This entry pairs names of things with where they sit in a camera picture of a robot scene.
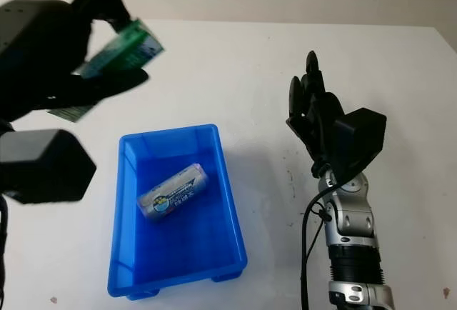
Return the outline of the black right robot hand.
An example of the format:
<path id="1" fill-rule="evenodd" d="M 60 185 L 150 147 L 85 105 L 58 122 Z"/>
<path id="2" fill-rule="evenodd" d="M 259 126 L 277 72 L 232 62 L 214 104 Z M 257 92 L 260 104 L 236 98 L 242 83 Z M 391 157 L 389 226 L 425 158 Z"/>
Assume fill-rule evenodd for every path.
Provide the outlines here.
<path id="1" fill-rule="evenodd" d="M 326 91 L 317 55 L 311 50 L 306 57 L 306 73 L 291 80 L 286 124 L 305 144 L 315 178 L 331 168 L 331 130 L 342 115 L 338 98 Z"/>

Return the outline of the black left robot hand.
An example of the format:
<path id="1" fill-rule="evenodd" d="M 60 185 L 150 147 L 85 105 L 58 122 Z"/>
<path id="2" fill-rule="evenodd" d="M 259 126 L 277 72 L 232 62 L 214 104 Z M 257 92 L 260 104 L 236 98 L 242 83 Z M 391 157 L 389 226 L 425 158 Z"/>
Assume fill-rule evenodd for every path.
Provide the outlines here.
<path id="1" fill-rule="evenodd" d="M 91 24 L 115 31 L 131 17 L 122 0 L 11 0 L 1 5 L 1 120 L 31 111 L 92 106 L 141 85 L 141 68 L 85 79 L 74 72 L 87 55 Z"/>

